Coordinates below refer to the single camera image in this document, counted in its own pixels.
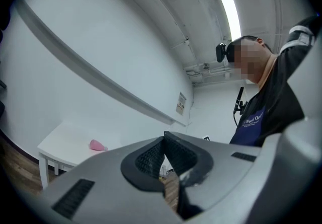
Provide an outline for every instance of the man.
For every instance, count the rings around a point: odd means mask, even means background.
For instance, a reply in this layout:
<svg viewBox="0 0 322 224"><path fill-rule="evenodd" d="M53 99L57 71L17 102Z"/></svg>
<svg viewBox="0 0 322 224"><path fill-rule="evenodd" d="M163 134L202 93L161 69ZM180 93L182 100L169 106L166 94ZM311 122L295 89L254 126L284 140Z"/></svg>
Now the man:
<svg viewBox="0 0 322 224"><path fill-rule="evenodd" d="M314 44L320 17L310 17L294 26L280 54L273 54L264 40L243 36L230 43L234 68L257 84L259 92L248 102L230 143L262 146L265 138L282 132L304 113L287 80Z"/></svg>

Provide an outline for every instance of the table leg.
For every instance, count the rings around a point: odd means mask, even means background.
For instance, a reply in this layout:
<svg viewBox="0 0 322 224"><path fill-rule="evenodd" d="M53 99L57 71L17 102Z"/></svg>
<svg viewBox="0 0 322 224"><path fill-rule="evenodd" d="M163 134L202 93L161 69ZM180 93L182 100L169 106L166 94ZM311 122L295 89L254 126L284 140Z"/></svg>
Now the table leg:
<svg viewBox="0 0 322 224"><path fill-rule="evenodd" d="M59 164L58 162L54 162L55 164L55 175L58 176Z"/></svg>
<svg viewBox="0 0 322 224"><path fill-rule="evenodd" d="M42 188L45 189L49 183L48 160L44 158L44 156L41 153L39 153L39 171Z"/></svg>

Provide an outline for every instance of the man's ear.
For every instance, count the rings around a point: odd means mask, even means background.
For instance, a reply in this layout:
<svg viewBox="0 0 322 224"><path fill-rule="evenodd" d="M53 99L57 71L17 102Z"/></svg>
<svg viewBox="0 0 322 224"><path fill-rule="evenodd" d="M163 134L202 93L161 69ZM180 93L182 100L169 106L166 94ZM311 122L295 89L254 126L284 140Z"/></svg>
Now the man's ear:
<svg viewBox="0 0 322 224"><path fill-rule="evenodd" d="M265 47L265 42L261 38L257 38L256 41L261 44L263 47Z"/></svg>

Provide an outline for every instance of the white wall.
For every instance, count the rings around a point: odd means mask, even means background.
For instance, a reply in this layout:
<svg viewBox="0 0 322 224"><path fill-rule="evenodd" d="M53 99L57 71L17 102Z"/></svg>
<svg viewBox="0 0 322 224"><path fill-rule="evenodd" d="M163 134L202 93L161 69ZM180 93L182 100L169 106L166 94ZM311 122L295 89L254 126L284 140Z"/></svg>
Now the white wall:
<svg viewBox="0 0 322 224"><path fill-rule="evenodd" d="M195 88L186 134L199 138L208 135L211 141L229 143L236 130L233 109L243 85L243 81L231 81ZM241 100L246 101L245 92ZM239 112L235 117L238 123Z"/></svg>
<svg viewBox="0 0 322 224"><path fill-rule="evenodd" d="M192 86L162 34L132 0L25 0L69 47L121 87L172 119Z"/></svg>
<svg viewBox="0 0 322 224"><path fill-rule="evenodd" d="M52 31L106 76L173 119L188 123L193 92L162 37L128 0L26 0ZM85 82L31 33L15 8L0 46L0 128L37 158L37 145L62 121L109 149L163 135L169 126ZM184 116L175 112L182 92Z"/></svg>

